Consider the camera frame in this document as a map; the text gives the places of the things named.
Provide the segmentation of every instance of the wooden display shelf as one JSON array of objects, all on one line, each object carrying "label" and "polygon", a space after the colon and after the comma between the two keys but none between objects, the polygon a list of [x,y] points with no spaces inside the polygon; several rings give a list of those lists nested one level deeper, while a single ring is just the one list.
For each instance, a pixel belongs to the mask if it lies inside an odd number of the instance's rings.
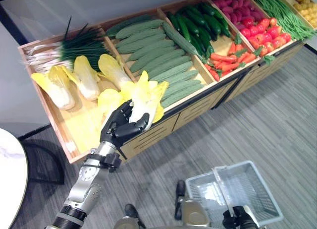
[{"label": "wooden display shelf", "polygon": [[311,27],[314,30],[317,30],[317,27],[313,27],[309,23],[309,21],[306,20],[306,18],[294,7],[294,4],[298,3],[296,0],[281,0],[281,1],[283,1],[287,6],[289,6],[291,10],[293,11],[293,13],[296,14],[308,27]]},{"label": "wooden display shelf", "polygon": [[[271,18],[254,0],[249,0],[257,10],[259,10],[260,12],[263,13],[263,15],[266,18]],[[240,33],[241,39],[245,42],[248,43],[248,45],[251,47],[252,51],[255,51],[255,49],[252,47],[252,45],[250,44],[250,42],[248,41],[248,39],[242,35],[242,33],[237,29],[237,27],[227,18],[226,15],[223,14],[223,12],[213,3],[212,0],[210,0],[211,4],[214,6],[214,8],[216,8],[222,15],[223,17],[226,19],[226,21],[230,24],[230,26],[235,30],[235,32]],[[285,45],[283,45],[282,47],[279,47],[277,49],[275,49],[274,51],[266,54],[267,56],[277,56],[278,53],[280,53],[283,49],[287,48],[289,45],[293,44],[296,40],[291,40],[288,43],[286,43]]]}]

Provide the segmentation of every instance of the produce display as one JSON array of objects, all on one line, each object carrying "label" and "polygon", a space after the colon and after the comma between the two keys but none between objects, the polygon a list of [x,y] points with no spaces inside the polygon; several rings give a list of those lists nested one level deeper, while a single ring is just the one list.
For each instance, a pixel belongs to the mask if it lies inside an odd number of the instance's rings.
[{"label": "produce display", "polygon": [[226,56],[216,53],[210,55],[209,63],[205,67],[216,81],[226,76],[237,68],[244,67],[245,64],[254,61],[257,56],[265,55],[263,47],[259,47],[255,52],[250,53],[241,45],[241,38],[239,34],[236,35],[234,42],[231,43],[229,51]]},{"label": "produce display", "polygon": [[255,0],[259,6],[270,16],[274,16],[285,32],[292,38],[304,40],[314,35],[314,30],[293,13],[291,8],[281,0]]},{"label": "produce display", "polygon": [[167,16],[175,29],[204,58],[209,58],[214,52],[211,41],[217,41],[219,35],[230,37],[228,24],[221,13],[207,3],[188,5],[175,15],[169,12]]},{"label": "produce display", "polygon": [[203,87],[200,80],[194,80],[198,71],[190,70],[193,63],[191,57],[186,55],[200,56],[200,53],[167,22],[141,16],[122,23],[109,28],[106,34],[110,33],[119,40],[115,47],[120,54],[130,55],[126,62],[133,61],[129,64],[132,73],[140,76],[146,71],[151,81],[169,83],[166,87],[167,95],[161,100],[163,108]]},{"label": "produce display", "polygon": [[296,0],[294,7],[309,21],[309,23],[317,27],[317,3],[311,0]]}]

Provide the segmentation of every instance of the dark green cucumber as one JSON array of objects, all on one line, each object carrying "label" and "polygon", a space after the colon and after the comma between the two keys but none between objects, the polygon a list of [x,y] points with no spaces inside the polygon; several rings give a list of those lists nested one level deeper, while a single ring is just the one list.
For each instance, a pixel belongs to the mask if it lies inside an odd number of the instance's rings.
[{"label": "dark green cucumber", "polygon": [[221,33],[221,24],[218,22],[216,18],[213,16],[209,16],[207,14],[204,14],[204,19],[208,23],[208,26],[210,29],[216,34],[219,35]]},{"label": "dark green cucumber", "polygon": [[192,36],[192,44],[193,44],[193,46],[196,48],[197,52],[198,52],[201,56],[203,56],[203,55],[204,55],[204,52],[203,52],[201,46],[199,45],[199,43],[197,42],[197,40],[196,40],[196,38],[195,38],[194,35]]},{"label": "dark green cucumber", "polygon": [[179,26],[180,26],[180,33],[183,35],[183,37],[188,41],[188,42],[191,42],[191,38],[190,38],[190,35],[189,35],[189,32],[188,32],[188,29],[187,29],[187,26],[183,20],[183,16],[180,15],[179,13],[176,14],[176,19],[179,23]]},{"label": "dark green cucumber", "polygon": [[170,19],[170,21],[172,22],[172,24],[173,24],[173,26],[175,27],[175,29],[176,29],[177,31],[180,31],[180,26],[179,26],[179,23],[178,23],[178,21],[177,21],[175,15],[174,15],[173,13],[171,13],[171,12],[168,12],[168,13],[167,13],[167,16],[168,16],[168,18]]},{"label": "dark green cucumber", "polygon": [[199,30],[198,27],[187,17],[182,16],[183,21],[185,22],[189,32],[191,32],[192,34],[199,34]]}]

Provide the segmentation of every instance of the gray carpet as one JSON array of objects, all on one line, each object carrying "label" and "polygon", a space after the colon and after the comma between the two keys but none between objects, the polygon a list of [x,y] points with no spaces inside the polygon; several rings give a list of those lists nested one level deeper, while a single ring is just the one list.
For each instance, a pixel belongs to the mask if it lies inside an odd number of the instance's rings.
[{"label": "gray carpet", "polygon": [[[27,141],[55,151],[65,170],[64,185],[29,183],[13,228],[41,229],[62,207],[79,166],[68,164],[51,128]],[[148,227],[178,225],[173,210],[179,179],[244,160],[255,163],[284,214],[284,220],[269,229],[316,228],[317,58],[308,49],[302,48],[280,71],[109,174],[107,197],[83,228],[111,229],[126,203],[136,205]]]}]

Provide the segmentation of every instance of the cucumber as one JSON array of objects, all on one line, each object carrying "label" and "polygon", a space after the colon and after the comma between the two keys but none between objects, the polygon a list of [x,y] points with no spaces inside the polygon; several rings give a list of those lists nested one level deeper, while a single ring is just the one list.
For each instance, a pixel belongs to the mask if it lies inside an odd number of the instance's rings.
[{"label": "cucumber", "polygon": [[138,22],[144,22],[144,21],[150,20],[151,18],[152,17],[148,14],[129,18],[127,20],[119,22],[118,24],[115,24],[114,26],[108,28],[106,31],[106,35],[109,37],[114,37],[122,28],[129,26],[131,24],[138,23]]},{"label": "cucumber", "polygon": [[135,34],[137,32],[141,32],[145,29],[157,28],[157,27],[161,26],[162,23],[163,23],[163,20],[154,19],[154,20],[150,20],[150,21],[145,21],[145,22],[133,24],[133,25],[130,25],[130,26],[127,26],[127,27],[121,29],[115,35],[115,37],[117,39],[123,39],[123,38],[131,36],[132,34]]},{"label": "cucumber", "polygon": [[171,95],[170,97],[166,98],[161,104],[163,108],[166,108],[170,105],[172,105],[173,103],[176,103],[177,101],[185,98],[186,96],[196,92],[197,90],[203,88],[202,84],[195,84],[193,86],[191,86],[190,88],[186,88],[183,89],[181,91],[179,91],[178,93],[175,93],[173,95]]},{"label": "cucumber", "polygon": [[200,4],[200,9],[205,13],[205,14],[208,14],[210,16],[213,16],[214,13],[215,13],[215,8],[209,6],[208,4],[206,3],[201,3]]},{"label": "cucumber", "polygon": [[146,55],[142,56],[139,58],[136,62],[134,62],[131,67],[130,71],[132,73],[138,71],[141,69],[143,66],[145,66],[147,63],[150,63],[152,60],[154,60],[157,57],[160,57],[163,54],[170,53],[175,49],[175,47],[161,47],[157,48]]},{"label": "cucumber", "polygon": [[117,50],[120,54],[132,53],[134,51],[137,51],[138,49],[141,49],[142,47],[146,47],[147,45],[150,45],[150,44],[155,43],[159,40],[162,40],[165,37],[166,37],[166,35],[163,33],[157,34],[154,36],[144,38],[142,40],[138,40],[136,42],[131,42],[129,44],[126,44],[124,46],[119,47]]},{"label": "cucumber", "polygon": [[155,51],[157,48],[172,46],[174,46],[174,42],[172,40],[161,40],[158,42],[154,42],[134,52],[132,55],[129,56],[127,61],[137,60],[142,56],[146,55],[148,52]]},{"label": "cucumber", "polygon": [[209,16],[204,14],[204,19],[208,23],[210,29],[216,34],[219,35],[221,33],[221,24],[215,19],[213,16]]},{"label": "cucumber", "polygon": [[180,64],[184,64],[186,62],[189,62],[191,58],[189,56],[183,56],[183,57],[177,57],[174,59],[170,59],[164,64],[161,64],[160,66],[157,66],[156,68],[152,69],[150,72],[148,72],[149,79],[167,71],[170,68],[173,68],[175,66],[178,66]]},{"label": "cucumber", "polygon": [[190,38],[190,35],[189,35],[189,32],[188,32],[188,29],[187,29],[187,26],[183,20],[183,17],[178,13],[176,14],[176,19],[179,23],[179,26],[180,26],[180,32],[181,34],[183,35],[183,37],[188,41],[188,42],[191,42],[191,38]]},{"label": "cucumber", "polygon": [[192,33],[192,34],[199,34],[199,30],[198,27],[187,17],[183,16],[183,21],[185,22],[185,25],[187,26],[188,30]]},{"label": "cucumber", "polygon": [[167,78],[165,81],[167,81],[170,85],[173,85],[179,81],[185,81],[185,80],[194,78],[198,73],[199,73],[198,70],[193,69],[193,70],[181,73],[179,75],[173,75]]},{"label": "cucumber", "polygon": [[135,42],[137,40],[140,40],[140,39],[144,39],[146,37],[150,37],[150,36],[153,36],[153,35],[156,35],[156,34],[160,34],[160,33],[164,33],[164,31],[162,29],[146,29],[144,31],[141,31],[141,32],[137,32],[136,34],[133,34],[131,36],[129,36],[128,38],[118,42],[115,47],[121,47],[123,45],[126,45],[126,44],[129,44],[131,42]]},{"label": "cucumber", "polygon": [[171,12],[167,13],[168,18],[170,19],[170,21],[172,22],[173,26],[175,27],[175,29],[180,32],[180,26],[179,23],[175,17],[175,15]]},{"label": "cucumber", "polygon": [[199,45],[199,43],[197,42],[195,36],[192,36],[191,38],[192,38],[192,44],[193,44],[193,46],[196,48],[197,52],[198,52],[201,56],[203,56],[203,55],[204,55],[204,52],[203,52],[201,46]]},{"label": "cucumber", "polygon": [[169,86],[166,92],[164,93],[164,96],[162,97],[162,101],[167,99],[169,96],[173,94],[177,94],[179,91],[189,88],[195,84],[201,84],[200,80],[198,79],[190,79],[190,80],[185,80],[181,82],[177,82],[173,84],[172,86]]},{"label": "cucumber", "polygon": [[188,61],[188,62],[185,62],[183,64],[180,64],[180,65],[177,65],[155,77],[153,77],[152,79],[150,80],[154,80],[154,81],[157,81],[158,83],[164,81],[165,79],[171,77],[171,76],[174,76],[176,74],[179,74],[179,73],[182,73],[182,72],[185,72],[187,71],[190,67],[193,66],[193,62],[192,61]]}]

